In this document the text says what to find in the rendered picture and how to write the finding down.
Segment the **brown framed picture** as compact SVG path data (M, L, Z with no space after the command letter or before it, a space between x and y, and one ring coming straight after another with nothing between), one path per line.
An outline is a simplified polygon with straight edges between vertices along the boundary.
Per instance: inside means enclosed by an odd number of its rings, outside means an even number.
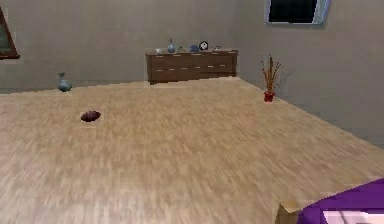
M20 55L17 52L3 10L0 7L0 60L19 58Z

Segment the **bed with purple cover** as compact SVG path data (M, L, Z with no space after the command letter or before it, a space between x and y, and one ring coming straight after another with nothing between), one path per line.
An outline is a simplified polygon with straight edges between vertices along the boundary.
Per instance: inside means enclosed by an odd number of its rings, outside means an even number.
M384 224L384 178L307 202L307 206L281 202L274 224Z

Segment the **dry plant in red pot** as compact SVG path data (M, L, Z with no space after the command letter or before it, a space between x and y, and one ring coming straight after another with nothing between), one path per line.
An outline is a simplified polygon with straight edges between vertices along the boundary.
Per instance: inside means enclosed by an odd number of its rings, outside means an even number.
M262 64L262 73L264 75L265 87L266 90L264 92L264 101L266 103L272 103L275 96L275 86L277 85L277 73L279 68L281 67L280 62L274 62L273 57L269 56L267 60L267 64L261 62Z

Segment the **grey-blue floor vase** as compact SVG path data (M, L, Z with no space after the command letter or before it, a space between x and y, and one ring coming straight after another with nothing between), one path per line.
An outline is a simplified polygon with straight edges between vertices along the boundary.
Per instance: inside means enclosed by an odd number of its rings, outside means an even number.
M58 89L62 92L67 92L67 91L70 91L72 89L72 84L65 79L65 73L64 72L60 72L58 74L60 80L59 80L59 84L58 84Z

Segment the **brown wooden chest of drawers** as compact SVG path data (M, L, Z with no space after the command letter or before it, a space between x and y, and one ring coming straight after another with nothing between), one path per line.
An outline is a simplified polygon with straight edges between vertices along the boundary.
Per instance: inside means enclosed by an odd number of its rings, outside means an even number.
M237 50L146 54L151 85L237 75Z

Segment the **window with pale frame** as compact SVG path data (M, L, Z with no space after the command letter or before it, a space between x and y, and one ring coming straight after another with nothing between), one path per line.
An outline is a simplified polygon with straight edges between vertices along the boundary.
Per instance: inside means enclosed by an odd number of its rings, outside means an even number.
M265 0L266 24L320 25L331 0Z

